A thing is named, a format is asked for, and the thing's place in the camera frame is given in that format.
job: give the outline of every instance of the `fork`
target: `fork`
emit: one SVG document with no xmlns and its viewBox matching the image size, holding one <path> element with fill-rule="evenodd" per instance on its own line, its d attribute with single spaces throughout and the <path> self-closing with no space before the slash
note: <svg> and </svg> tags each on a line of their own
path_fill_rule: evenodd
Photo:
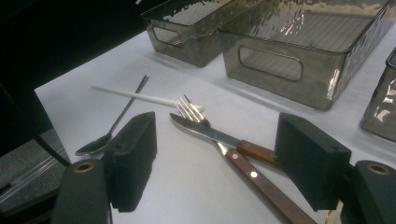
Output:
<svg viewBox="0 0 396 224">
<path fill-rule="evenodd" d="M 202 123 L 210 127 L 210 122 L 207 120 L 193 105 L 193 103 L 184 95 L 183 100 L 180 97 L 175 105 L 181 116 L 185 119 L 190 119 L 195 122 Z M 260 173 L 238 150 L 224 146 L 222 143 L 214 141 L 221 149 L 222 154 L 234 165 L 240 172 L 250 181 L 253 186 L 260 191 L 262 196 L 269 200 L 274 208 L 277 209 L 285 218 L 291 223 L 299 224 L 313 224 L 316 223 L 307 213 L 305 213 L 296 203 L 294 203 L 286 194 L 284 194 L 277 186 L 275 186 L 267 177 Z"/>
<path fill-rule="evenodd" d="M 180 97 L 178 100 L 175 101 L 176 108 L 180 115 L 185 118 L 185 119 L 190 119 L 195 122 L 199 122 L 204 124 L 207 127 L 210 127 L 210 122 L 208 119 L 206 119 L 201 112 L 198 110 L 198 108 L 190 101 L 190 99 L 184 95 L 184 98 L 186 98 L 186 101 L 183 100 L 182 97 Z M 227 151 L 229 151 L 231 148 L 224 146 L 222 143 L 213 141 L 216 145 L 221 150 L 221 153 L 225 155 Z"/>
</svg>

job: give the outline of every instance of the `knife handle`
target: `knife handle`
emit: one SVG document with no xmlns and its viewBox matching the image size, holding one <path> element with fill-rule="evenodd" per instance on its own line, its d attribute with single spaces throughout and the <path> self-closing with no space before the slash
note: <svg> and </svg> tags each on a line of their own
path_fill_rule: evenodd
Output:
<svg viewBox="0 0 396 224">
<path fill-rule="evenodd" d="M 277 161 L 274 161 L 275 154 L 274 151 L 271 149 L 261 147 L 246 140 L 242 140 L 236 149 L 242 154 L 249 156 L 255 160 L 268 163 L 279 170 L 282 169 L 281 164 Z"/>
<path fill-rule="evenodd" d="M 262 175 L 241 153 L 232 149 L 225 154 L 226 158 L 241 171 L 253 186 L 269 200 L 277 210 L 291 223 L 316 223 L 297 204 L 277 188 L 267 177 Z"/>
</svg>

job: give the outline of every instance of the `fork tines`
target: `fork tines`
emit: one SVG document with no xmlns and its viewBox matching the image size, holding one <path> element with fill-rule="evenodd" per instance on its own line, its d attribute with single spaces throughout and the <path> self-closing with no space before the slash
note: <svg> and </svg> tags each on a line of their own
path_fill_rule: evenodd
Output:
<svg viewBox="0 0 396 224">
<path fill-rule="evenodd" d="M 192 104 L 192 102 L 187 98 L 186 95 L 184 95 L 186 98 L 186 101 L 183 99 L 183 97 L 180 97 L 176 102 L 175 105 L 180 112 L 181 116 L 185 119 L 190 119 L 195 122 L 199 122 L 204 118 L 204 116 L 199 112 L 199 110 L 196 108 L 195 105 Z"/>
</svg>

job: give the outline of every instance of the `metal spoon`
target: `metal spoon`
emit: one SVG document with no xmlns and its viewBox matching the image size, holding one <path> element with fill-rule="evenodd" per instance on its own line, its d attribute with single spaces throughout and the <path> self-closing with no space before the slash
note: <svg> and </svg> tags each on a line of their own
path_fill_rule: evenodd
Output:
<svg viewBox="0 0 396 224">
<path fill-rule="evenodd" d="M 148 76 L 144 76 L 142 81 L 140 82 L 139 86 L 137 87 L 136 93 L 139 93 L 143 87 L 146 85 L 146 82 L 149 80 Z M 95 152 L 100 151 L 103 147 L 105 147 L 110 140 L 112 139 L 112 134 L 114 130 L 116 129 L 117 125 L 120 123 L 122 117 L 125 115 L 126 111 L 129 109 L 131 104 L 134 102 L 135 97 L 132 97 L 131 100 L 129 101 L 128 105 L 125 106 L 125 108 L 122 110 L 121 114 L 117 118 L 116 122 L 114 122 L 113 126 L 111 126 L 110 131 L 108 131 L 107 134 L 104 136 L 96 139 L 95 141 L 90 142 L 89 144 L 85 145 L 84 147 L 80 148 L 76 152 L 76 156 L 83 156 L 83 155 L 89 155 Z"/>
</svg>

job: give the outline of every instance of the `clear plastic tray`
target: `clear plastic tray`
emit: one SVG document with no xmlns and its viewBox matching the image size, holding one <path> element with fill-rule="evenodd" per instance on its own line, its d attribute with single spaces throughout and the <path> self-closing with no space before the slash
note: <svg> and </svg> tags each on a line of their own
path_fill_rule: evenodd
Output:
<svg viewBox="0 0 396 224">
<path fill-rule="evenodd" d="M 328 110 L 395 11 L 395 0 L 263 0 L 219 28 L 227 75 Z"/>
<path fill-rule="evenodd" d="M 198 67 L 221 53 L 218 28 L 259 0 L 170 0 L 141 15 L 154 49 Z"/>
<path fill-rule="evenodd" d="M 388 56 L 386 64 L 361 119 L 361 127 L 396 142 L 396 48 Z"/>
</svg>

